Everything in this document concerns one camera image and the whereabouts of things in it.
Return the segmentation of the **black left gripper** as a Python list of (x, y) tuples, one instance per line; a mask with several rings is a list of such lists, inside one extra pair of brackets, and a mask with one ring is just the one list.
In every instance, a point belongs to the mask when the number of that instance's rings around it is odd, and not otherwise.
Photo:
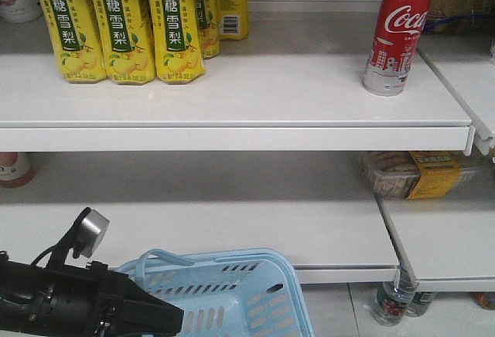
[(29, 266), (32, 298), (26, 331), (42, 336), (179, 334), (184, 311), (140, 288), (127, 275), (96, 268), (60, 271)]

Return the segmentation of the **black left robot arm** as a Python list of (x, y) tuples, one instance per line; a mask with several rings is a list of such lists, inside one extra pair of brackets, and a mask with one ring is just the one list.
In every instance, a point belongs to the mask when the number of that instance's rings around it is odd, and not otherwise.
[(41, 336), (175, 336), (184, 311), (93, 261), (37, 267), (1, 253), (1, 328)]

